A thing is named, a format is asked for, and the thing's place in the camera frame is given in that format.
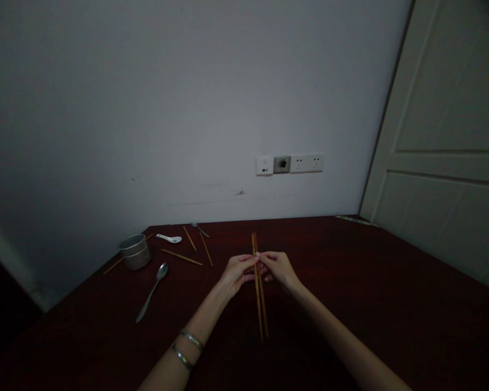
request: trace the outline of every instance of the forearm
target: forearm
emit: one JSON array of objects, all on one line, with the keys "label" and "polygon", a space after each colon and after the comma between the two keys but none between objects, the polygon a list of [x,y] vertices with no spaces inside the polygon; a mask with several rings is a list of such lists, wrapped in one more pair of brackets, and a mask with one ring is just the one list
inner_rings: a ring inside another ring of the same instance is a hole
[{"label": "forearm", "polygon": [[289,288],[364,391],[410,390],[386,364],[356,338],[304,285]]},{"label": "forearm", "polygon": [[[228,287],[218,282],[190,319],[185,330],[199,339],[201,343],[206,344],[229,300]],[[175,345],[192,365],[197,363],[201,352],[191,341],[178,335]],[[189,377],[190,371],[179,360],[177,354],[167,349],[139,390],[156,390],[158,387],[160,390],[182,390]]]}]

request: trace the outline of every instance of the bangle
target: bangle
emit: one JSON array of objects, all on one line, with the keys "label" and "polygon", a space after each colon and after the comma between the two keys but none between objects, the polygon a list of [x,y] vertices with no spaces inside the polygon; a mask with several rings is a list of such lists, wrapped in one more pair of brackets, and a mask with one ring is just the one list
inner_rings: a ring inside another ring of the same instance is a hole
[{"label": "bangle", "polygon": [[195,346],[197,346],[197,348],[200,350],[200,351],[203,351],[203,344],[201,343],[201,341],[199,339],[197,339],[196,337],[194,337],[192,334],[190,334],[188,331],[186,331],[185,329],[181,329],[179,330],[179,333],[182,335],[182,336],[185,336],[187,337],[190,342],[192,342]]},{"label": "bangle", "polygon": [[170,348],[178,355],[179,359],[188,370],[191,370],[193,368],[193,365],[189,363],[185,356],[183,356],[183,354],[181,354],[181,352],[175,347],[175,342],[172,343],[172,346]]}]

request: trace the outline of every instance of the wooden chopstick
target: wooden chopstick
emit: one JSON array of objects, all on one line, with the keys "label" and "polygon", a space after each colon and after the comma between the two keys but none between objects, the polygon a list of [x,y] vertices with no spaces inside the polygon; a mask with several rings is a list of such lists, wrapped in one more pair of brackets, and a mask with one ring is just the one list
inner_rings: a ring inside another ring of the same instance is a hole
[{"label": "wooden chopstick", "polygon": [[192,238],[190,237],[188,231],[186,230],[185,226],[183,225],[183,229],[185,230],[185,233],[186,233],[186,236],[189,238],[189,241],[190,241],[190,244],[192,245],[192,247],[194,247],[194,251],[197,251],[197,248],[196,246],[194,246],[194,242],[192,241]]},{"label": "wooden chopstick", "polygon": [[[255,237],[252,234],[252,252],[255,256]],[[262,338],[262,321],[261,321],[261,301],[259,299],[259,281],[257,279],[257,263],[254,265],[254,275],[255,275],[255,296],[257,297],[257,315],[259,317],[259,332],[261,334],[261,343],[264,343]]]},{"label": "wooden chopstick", "polygon": [[118,263],[120,263],[121,261],[123,261],[123,258],[118,259],[115,264],[113,264],[110,268],[108,268],[106,271],[103,272],[103,275],[107,274],[112,269],[114,269],[116,266],[118,266]]},{"label": "wooden chopstick", "polygon": [[185,261],[189,261],[189,262],[192,262],[192,263],[195,263],[195,264],[198,264],[198,265],[203,266],[203,264],[202,264],[202,263],[199,263],[199,262],[194,261],[194,260],[192,260],[192,259],[190,259],[190,258],[184,257],[183,255],[179,255],[179,254],[173,253],[173,252],[168,251],[168,250],[165,250],[165,249],[161,249],[161,251],[164,251],[164,252],[166,252],[166,253],[169,253],[170,255],[174,255],[174,256],[176,256],[176,257],[178,257],[178,258],[184,259]]},{"label": "wooden chopstick", "polygon": [[205,239],[203,238],[203,234],[200,232],[199,236],[201,237],[201,240],[203,241],[203,245],[205,246],[206,254],[208,255],[208,260],[210,261],[210,264],[212,267],[214,267],[214,264],[212,263],[212,258],[210,258],[210,254],[208,252],[208,247],[206,247]]},{"label": "wooden chopstick", "polygon": [[[145,238],[145,240],[147,241],[151,236],[152,236],[152,234],[150,234],[149,236],[147,236]],[[103,272],[103,275],[107,274],[112,269],[114,269],[118,265],[118,263],[120,263],[121,261],[123,261],[123,258],[118,259],[115,264],[113,264],[110,268],[108,268],[106,271]]]},{"label": "wooden chopstick", "polygon": [[[255,243],[255,253],[254,253],[254,255],[255,255],[259,251],[259,249],[257,247],[257,234],[255,232],[254,232],[254,243]],[[266,335],[266,338],[269,338],[269,336],[268,336],[268,321],[266,320],[265,292],[262,290],[261,269],[259,269],[259,292],[261,293],[262,318],[265,322],[265,335]]]}]

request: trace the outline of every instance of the table surface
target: table surface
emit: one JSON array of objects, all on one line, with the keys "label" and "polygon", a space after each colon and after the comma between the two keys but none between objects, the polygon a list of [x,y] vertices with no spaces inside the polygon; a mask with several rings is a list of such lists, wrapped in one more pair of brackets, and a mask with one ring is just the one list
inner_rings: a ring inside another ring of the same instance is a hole
[{"label": "table surface", "polygon": [[[181,225],[155,236],[153,260],[106,276],[111,259],[0,355],[0,389],[136,389],[221,276],[228,258],[285,251],[304,283],[413,389],[489,389],[489,288],[381,228],[335,217]],[[166,248],[204,266],[159,251]],[[155,281],[147,314],[135,319]],[[255,287],[217,323],[187,389],[356,389],[331,348],[277,282],[265,284],[270,338],[259,339]]]}]

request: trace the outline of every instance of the hand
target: hand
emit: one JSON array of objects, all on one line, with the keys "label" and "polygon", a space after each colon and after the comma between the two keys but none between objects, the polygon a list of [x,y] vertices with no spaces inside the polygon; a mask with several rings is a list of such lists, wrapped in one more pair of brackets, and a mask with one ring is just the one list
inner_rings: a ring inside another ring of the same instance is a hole
[{"label": "hand", "polygon": [[[292,265],[286,253],[276,253],[275,251],[267,251],[265,253],[257,253],[259,260],[270,271],[273,276],[278,279],[286,288],[292,289],[300,284],[299,278],[293,271]],[[271,276],[265,278],[265,281],[270,281]]]},{"label": "hand", "polygon": [[230,258],[227,268],[220,279],[220,283],[228,288],[229,299],[239,292],[245,282],[255,279],[254,274],[245,274],[245,272],[250,270],[250,268],[253,270],[253,266],[258,260],[258,256],[254,257],[249,254],[236,255]]}]

